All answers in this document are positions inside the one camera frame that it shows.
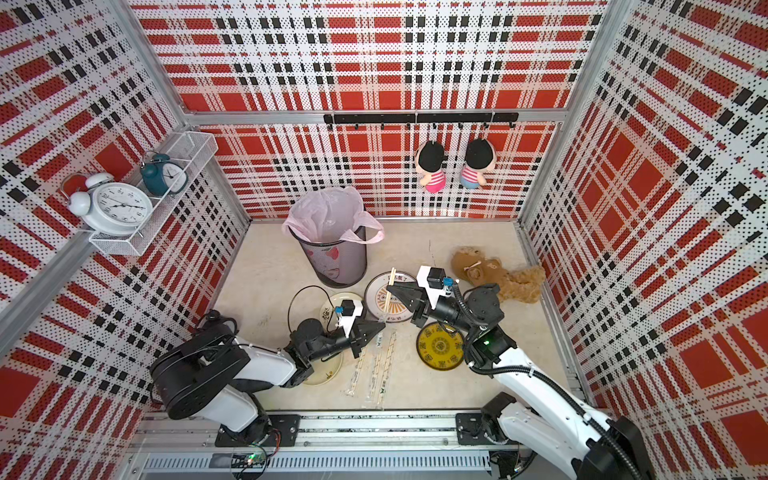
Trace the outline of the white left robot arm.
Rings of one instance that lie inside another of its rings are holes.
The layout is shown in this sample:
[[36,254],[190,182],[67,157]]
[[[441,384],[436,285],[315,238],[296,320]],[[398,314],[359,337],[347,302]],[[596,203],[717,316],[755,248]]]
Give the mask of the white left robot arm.
[[212,310],[202,329],[158,358],[149,373],[170,418],[202,417],[243,434],[266,422],[258,392],[297,387],[316,365],[346,351],[358,357],[384,328],[357,317],[350,331],[327,331],[309,318],[290,334],[286,347],[271,350],[244,340],[235,319]]

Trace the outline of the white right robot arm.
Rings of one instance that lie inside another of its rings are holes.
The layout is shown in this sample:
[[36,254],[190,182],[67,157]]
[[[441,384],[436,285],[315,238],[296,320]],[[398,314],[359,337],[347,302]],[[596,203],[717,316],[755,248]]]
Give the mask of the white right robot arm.
[[464,360],[475,374],[511,391],[490,402],[490,423],[507,440],[530,448],[570,479],[652,479],[640,429],[612,419],[545,374],[501,327],[496,284],[462,293],[442,282],[396,282],[388,292],[422,324],[433,319],[464,335]]

